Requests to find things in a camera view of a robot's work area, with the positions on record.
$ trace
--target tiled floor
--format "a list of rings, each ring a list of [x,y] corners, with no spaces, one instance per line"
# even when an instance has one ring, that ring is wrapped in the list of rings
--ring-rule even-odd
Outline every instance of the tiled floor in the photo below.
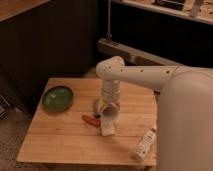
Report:
[[[96,78],[95,69],[91,69],[84,77]],[[16,156],[27,133],[32,118],[22,112],[11,111],[0,120],[0,171],[16,170],[66,170],[66,171],[142,171],[141,167],[97,166],[71,164],[19,163]]]

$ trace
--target carrot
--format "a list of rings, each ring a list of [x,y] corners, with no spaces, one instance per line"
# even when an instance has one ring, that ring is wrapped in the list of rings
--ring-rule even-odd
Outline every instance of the carrot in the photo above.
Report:
[[[93,118],[88,115],[82,115],[81,118],[88,124],[99,127],[101,125],[101,121],[99,119]]]

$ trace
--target dark cabinet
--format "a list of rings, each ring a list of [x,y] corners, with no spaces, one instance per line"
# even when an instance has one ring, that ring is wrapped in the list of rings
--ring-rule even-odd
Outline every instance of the dark cabinet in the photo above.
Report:
[[[53,0],[1,22],[3,82],[33,113],[48,77],[78,76],[91,66],[96,33],[97,0]]]

